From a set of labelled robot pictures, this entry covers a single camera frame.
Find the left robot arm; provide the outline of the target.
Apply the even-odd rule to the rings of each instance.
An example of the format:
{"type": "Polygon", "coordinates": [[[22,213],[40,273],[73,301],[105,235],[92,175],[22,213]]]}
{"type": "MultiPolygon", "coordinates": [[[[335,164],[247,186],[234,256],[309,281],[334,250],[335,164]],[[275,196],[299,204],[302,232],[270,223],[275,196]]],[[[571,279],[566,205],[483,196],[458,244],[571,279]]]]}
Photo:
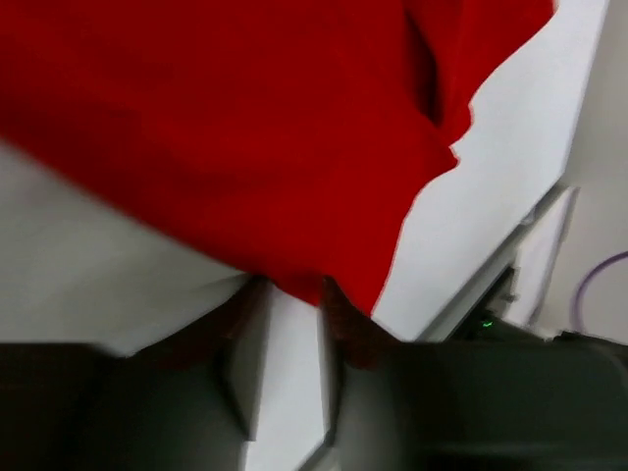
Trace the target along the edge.
{"type": "MultiPolygon", "coordinates": [[[[403,342],[323,297],[323,433],[274,470],[623,470],[627,348],[500,318],[503,272],[442,342],[403,342]]],[[[5,470],[245,470],[261,444],[267,280],[132,355],[3,341],[5,470]]]]}

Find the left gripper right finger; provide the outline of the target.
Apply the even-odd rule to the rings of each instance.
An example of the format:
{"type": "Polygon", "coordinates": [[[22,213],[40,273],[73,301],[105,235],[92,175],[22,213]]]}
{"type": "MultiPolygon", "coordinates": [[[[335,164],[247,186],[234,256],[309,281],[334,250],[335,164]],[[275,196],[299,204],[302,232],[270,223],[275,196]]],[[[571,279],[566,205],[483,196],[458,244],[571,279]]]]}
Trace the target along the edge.
{"type": "Polygon", "coordinates": [[[542,340],[485,318],[473,334],[403,342],[326,279],[333,340],[326,449],[343,470],[623,470],[627,349],[542,340]]]}

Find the red t-shirt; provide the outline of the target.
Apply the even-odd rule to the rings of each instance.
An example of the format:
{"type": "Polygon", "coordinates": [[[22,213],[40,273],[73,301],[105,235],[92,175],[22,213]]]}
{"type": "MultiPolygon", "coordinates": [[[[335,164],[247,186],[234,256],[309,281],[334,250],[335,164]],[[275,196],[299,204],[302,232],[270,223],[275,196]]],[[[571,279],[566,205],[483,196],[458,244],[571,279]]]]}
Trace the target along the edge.
{"type": "Polygon", "coordinates": [[[1,134],[212,258],[370,313],[551,1],[5,1],[1,134]]]}

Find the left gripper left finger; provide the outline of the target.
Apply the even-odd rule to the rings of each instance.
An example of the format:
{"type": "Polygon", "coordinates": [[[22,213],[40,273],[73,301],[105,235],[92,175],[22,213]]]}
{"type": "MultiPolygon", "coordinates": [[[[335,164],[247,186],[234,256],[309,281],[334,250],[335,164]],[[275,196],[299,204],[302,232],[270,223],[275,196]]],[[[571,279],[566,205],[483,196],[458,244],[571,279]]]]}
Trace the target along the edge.
{"type": "Polygon", "coordinates": [[[248,280],[130,356],[85,342],[3,342],[2,468],[239,469],[256,390],[239,388],[232,371],[255,347],[268,289],[248,280]]]}

